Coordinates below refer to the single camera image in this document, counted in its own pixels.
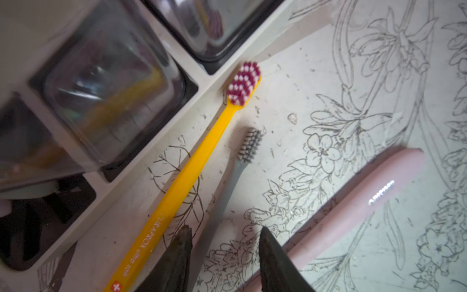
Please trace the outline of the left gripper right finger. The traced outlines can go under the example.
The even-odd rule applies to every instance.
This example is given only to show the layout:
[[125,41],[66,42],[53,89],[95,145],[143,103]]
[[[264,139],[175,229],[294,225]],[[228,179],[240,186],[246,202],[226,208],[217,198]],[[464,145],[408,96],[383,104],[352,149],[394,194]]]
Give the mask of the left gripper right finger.
[[263,292],[315,292],[267,227],[261,229],[259,257]]

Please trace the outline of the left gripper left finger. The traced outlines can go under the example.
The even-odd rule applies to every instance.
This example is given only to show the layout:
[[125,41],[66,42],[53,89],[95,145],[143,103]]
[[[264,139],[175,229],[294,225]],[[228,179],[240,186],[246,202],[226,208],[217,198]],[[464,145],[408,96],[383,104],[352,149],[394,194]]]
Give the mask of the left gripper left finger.
[[185,225],[136,292],[186,292],[192,248],[192,229]]

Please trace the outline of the grey toothbrush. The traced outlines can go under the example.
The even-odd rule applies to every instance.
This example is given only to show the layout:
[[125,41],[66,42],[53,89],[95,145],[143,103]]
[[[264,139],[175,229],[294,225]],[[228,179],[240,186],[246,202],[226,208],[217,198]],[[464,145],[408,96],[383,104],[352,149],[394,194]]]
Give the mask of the grey toothbrush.
[[245,168],[252,163],[262,140],[262,133],[256,128],[249,128],[232,163],[232,170],[223,185],[223,189],[212,209],[209,220],[192,250],[187,291],[195,288],[197,278],[208,254],[210,244],[223,218],[225,209]]

